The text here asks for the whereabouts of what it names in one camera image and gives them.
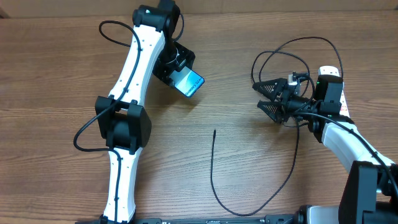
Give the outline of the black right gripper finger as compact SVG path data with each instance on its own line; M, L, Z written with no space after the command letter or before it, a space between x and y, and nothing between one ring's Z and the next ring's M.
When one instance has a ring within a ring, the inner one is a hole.
M256 82L252 88L265 96L270 101L275 101L278 96L282 94L284 86L287 84L287 79L276 78L273 80Z
M275 123L282 123L283 112L280 102L259 101L257 107L265 112L268 117Z

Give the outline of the blue screen smartphone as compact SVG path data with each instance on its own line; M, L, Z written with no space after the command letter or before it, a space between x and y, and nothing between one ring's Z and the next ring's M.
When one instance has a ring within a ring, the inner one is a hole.
M205 82L203 77L188 67L183 67L180 72L172 72L170 78L174 87L187 98L192 97Z

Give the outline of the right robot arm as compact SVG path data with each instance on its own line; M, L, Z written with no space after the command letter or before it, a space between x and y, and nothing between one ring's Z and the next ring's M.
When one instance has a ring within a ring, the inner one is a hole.
M302 206L294 223L397 223L397 164L360 135L354 121L341 112L343 79L306 73L256 82L267 98L257 106L274 122L307 121L317 141L339 159L349 176L339 205Z

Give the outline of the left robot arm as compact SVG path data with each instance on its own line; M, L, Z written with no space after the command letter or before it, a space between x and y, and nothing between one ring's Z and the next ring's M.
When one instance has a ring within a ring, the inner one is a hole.
M118 81L107 97L96 100L96 119L110 160L108 202L99 223L134 221L137 164L152 129L144 108L151 76L187 98L205 82L193 71L195 54L173 37L180 18L175 1L139 6L132 15L132 40Z

